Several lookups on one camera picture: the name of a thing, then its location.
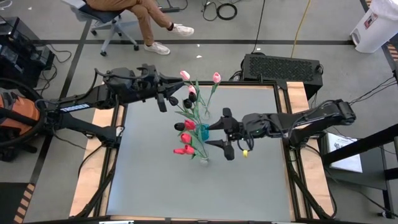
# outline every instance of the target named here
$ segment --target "pink tulip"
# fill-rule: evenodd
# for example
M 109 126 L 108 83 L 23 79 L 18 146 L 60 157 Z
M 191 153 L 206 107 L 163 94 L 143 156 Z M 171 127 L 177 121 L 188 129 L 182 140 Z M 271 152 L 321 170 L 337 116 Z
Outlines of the pink tulip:
M 195 123 L 191 120 L 185 120 L 185 129 L 186 130 L 194 130 L 195 129 Z
M 189 135 L 189 134 L 182 134 L 182 135 L 181 135 L 181 141 L 182 141 L 184 144 L 191 144 L 191 140 L 192 140 L 191 135 Z
M 184 155 L 185 154 L 185 149 L 174 149 L 173 152 L 174 154 L 180 154 L 180 155 Z
M 186 72 L 186 71 L 181 71 L 180 72 L 180 75 L 182 76 L 182 78 L 184 79 L 184 80 L 189 80 L 190 79 L 190 75 L 188 74 L 188 72 Z
M 188 154 L 188 155 L 193 155 L 195 153 L 194 148 L 192 148 L 189 145 L 185 145 L 184 149 L 185 149 L 185 153 Z
M 221 82 L 221 75 L 219 75 L 218 72 L 214 73 L 214 75 L 213 75 L 213 82 L 214 82 L 214 83 L 219 83 L 219 82 Z
M 193 87 L 193 85 L 190 85 L 190 86 L 188 87 L 188 91 L 189 91 L 190 93 L 194 93 L 195 95 L 197 94 L 197 90 L 195 89 L 195 87 Z

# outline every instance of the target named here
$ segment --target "teal vase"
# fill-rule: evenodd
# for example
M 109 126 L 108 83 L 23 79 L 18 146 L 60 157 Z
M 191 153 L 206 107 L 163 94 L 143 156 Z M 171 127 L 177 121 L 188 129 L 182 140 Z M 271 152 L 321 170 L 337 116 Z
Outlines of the teal vase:
M 201 135 L 201 140 L 203 142 L 209 139 L 209 130 L 207 130 L 208 127 L 208 124 L 202 124 L 201 126 L 197 127 L 197 133 L 198 135 Z

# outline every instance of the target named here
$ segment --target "white container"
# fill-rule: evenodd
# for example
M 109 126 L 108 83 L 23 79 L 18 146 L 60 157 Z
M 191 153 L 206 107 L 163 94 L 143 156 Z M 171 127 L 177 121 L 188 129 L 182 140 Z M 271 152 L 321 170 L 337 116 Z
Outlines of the white container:
M 373 53 L 398 33 L 398 0 L 373 0 L 350 36 L 362 53 Z

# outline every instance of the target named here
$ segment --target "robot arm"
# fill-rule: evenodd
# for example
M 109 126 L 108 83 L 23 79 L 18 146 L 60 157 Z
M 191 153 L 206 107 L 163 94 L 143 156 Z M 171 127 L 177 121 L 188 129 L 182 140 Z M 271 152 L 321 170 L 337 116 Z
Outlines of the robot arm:
M 161 112 L 166 112 L 165 99 L 184 86 L 181 78 L 166 77 L 157 73 L 154 65 L 143 64 L 138 68 L 141 76 L 136 77 L 132 70 L 115 68 L 106 73 L 95 70 L 95 79 L 90 90 L 82 95 L 52 100 L 50 110 L 59 110 L 61 113 L 97 108 L 101 110 L 114 108 L 117 102 L 120 105 L 145 102 L 155 98 Z M 93 87 L 97 76 L 103 77 L 104 84 Z
M 222 148 L 225 158 L 231 161 L 234 159 L 234 149 L 231 145 L 233 141 L 238 142 L 242 151 L 244 149 L 239 144 L 240 140 L 246 141 L 248 151 L 251 151 L 254 147 L 254 139 L 265 136 L 270 138 L 287 137 L 291 146 L 300 147 L 315 133 L 333 125 L 350 125 L 355 119 L 354 111 L 350 105 L 342 100 L 328 100 L 317 108 L 295 114 L 252 113 L 244 116 L 241 122 L 232 117 L 229 108 L 224 108 L 220 120 L 209 126 L 208 129 L 223 129 L 226 134 L 226 141 L 217 140 L 207 141 L 206 143 Z M 294 129 L 304 124 L 309 125 L 303 129 Z
M 88 108 L 111 109 L 137 101 L 145 102 L 149 98 L 155 98 L 160 111 L 166 112 L 165 101 L 184 86 L 183 80 L 159 74 L 153 65 L 143 64 L 138 70 L 141 76 L 136 77 L 127 68 L 115 68 L 106 73 L 96 69 L 95 79 L 85 94 L 47 101 L 49 107 L 45 110 L 49 131 L 67 128 L 96 136 L 105 146 L 118 147 L 120 135 L 117 134 L 117 127 L 99 127 L 74 118 L 70 112 Z M 104 84 L 94 87 L 98 75 L 103 77 Z

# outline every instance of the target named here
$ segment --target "yellow cable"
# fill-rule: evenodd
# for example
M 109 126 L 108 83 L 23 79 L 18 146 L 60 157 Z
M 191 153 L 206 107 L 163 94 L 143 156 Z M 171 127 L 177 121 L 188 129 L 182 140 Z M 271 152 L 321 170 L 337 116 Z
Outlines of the yellow cable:
M 304 15 L 303 15 L 303 17 L 301 18 L 301 21 L 300 21 L 300 25 L 298 25 L 296 36 L 294 37 L 292 55 L 290 56 L 290 58 L 293 57 L 294 48 L 296 47 L 297 36 L 299 35 L 300 29 L 301 29 L 301 25 L 303 24 L 303 21 L 304 21 L 305 15 L 307 14 L 307 10 L 308 10 L 308 7 L 310 6 L 310 3 L 311 3 L 311 0 L 308 0 L 307 6 L 306 6 L 305 11 L 304 11 Z

